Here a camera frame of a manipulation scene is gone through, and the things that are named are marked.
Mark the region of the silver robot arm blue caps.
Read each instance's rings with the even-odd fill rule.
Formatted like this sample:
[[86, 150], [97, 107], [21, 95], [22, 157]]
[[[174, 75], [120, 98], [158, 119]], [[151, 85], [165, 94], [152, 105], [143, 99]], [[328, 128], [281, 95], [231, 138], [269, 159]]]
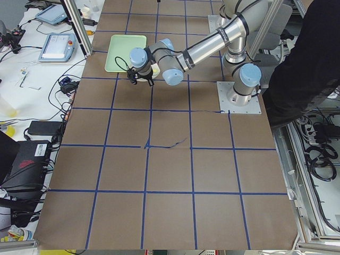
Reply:
[[153, 86], [152, 65], [157, 64], [165, 82], [170, 86], [178, 85], [183, 81], [185, 72], [258, 29], [268, 11], [266, 0], [223, 3], [224, 14], [229, 21], [187, 49], [175, 51], [168, 38], [146, 48], [132, 49], [129, 56], [132, 67], [127, 70], [130, 82], [137, 84], [137, 80], [144, 79]]

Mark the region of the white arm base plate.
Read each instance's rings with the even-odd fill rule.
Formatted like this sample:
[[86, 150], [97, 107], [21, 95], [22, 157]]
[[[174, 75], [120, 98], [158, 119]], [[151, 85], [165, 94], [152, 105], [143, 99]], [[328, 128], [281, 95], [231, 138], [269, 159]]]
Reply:
[[258, 96], [255, 93], [241, 96], [234, 90], [234, 82], [217, 82], [219, 108], [225, 114], [261, 114]]

